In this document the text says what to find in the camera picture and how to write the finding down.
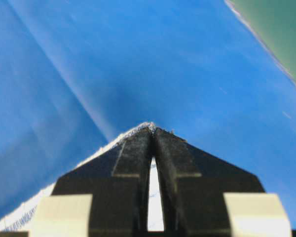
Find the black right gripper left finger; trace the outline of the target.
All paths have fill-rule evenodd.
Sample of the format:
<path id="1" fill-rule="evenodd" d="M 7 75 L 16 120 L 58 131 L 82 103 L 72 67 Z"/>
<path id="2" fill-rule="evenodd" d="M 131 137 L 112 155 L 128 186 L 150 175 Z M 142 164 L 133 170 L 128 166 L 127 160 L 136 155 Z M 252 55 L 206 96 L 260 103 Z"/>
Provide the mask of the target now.
<path id="1" fill-rule="evenodd" d="M 147 231 L 151 133 L 145 128 L 60 177 L 32 237 L 135 237 Z"/>

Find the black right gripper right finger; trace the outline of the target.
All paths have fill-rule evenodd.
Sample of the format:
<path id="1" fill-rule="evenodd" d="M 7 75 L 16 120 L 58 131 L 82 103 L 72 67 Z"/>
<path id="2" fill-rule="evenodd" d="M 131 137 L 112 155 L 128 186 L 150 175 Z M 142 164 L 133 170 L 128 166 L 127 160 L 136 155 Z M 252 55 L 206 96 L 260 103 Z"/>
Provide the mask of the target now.
<path id="1" fill-rule="evenodd" d="M 276 194 L 257 176 L 157 129 L 165 231 L 178 237 L 290 237 Z"/>

